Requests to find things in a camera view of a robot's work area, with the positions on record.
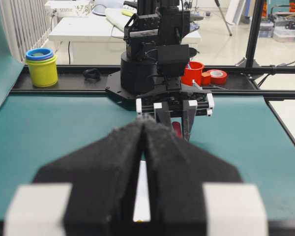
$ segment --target stacked cups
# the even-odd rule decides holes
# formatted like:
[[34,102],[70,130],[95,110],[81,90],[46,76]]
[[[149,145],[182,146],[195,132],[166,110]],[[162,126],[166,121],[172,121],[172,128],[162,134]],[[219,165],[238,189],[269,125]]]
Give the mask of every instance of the stacked cups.
[[26,53],[31,80],[36,87],[49,87],[58,82],[57,56],[48,48],[37,48]]

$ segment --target white box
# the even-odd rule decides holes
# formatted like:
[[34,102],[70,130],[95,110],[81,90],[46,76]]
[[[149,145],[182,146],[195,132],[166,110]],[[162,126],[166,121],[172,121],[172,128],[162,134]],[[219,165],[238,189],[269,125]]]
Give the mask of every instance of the white box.
[[52,17],[86,17],[91,13],[92,2],[80,1],[48,1],[45,4],[46,15]]

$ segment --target red object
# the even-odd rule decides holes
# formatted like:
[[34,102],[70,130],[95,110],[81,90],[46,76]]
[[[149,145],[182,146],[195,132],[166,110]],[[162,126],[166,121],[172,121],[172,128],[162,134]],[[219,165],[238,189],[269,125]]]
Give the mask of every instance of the red object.
[[205,66],[202,63],[195,61],[190,62],[189,65],[191,68],[188,68],[188,65],[186,66],[185,75],[182,76],[181,82],[185,85],[193,86],[192,81],[195,80],[195,82],[200,86],[202,71]]
[[210,73],[202,73],[202,79],[201,79],[202,85],[209,85],[211,84],[211,74]]
[[211,84],[222,85],[228,78],[227,73],[223,70],[209,70],[208,73],[211,75]]
[[182,133],[181,133],[181,125],[179,122],[175,121],[172,123],[174,131],[177,135],[177,137],[182,138]]

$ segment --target red cup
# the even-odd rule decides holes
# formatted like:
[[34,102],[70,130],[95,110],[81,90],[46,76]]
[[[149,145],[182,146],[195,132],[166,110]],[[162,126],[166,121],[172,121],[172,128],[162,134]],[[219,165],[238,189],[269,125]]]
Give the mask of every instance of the red cup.
[[191,68],[189,68],[188,65],[186,66],[185,75],[182,76],[181,82],[185,85],[193,86],[192,81],[195,80],[195,82],[201,86],[202,71],[205,66],[195,61],[191,61],[189,65]]

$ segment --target red tape roll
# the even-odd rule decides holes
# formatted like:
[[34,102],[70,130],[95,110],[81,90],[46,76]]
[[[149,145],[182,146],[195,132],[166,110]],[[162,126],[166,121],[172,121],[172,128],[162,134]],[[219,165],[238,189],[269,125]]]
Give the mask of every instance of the red tape roll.
[[223,70],[209,70],[207,73],[211,75],[211,84],[222,85],[228,78],[227,73]]

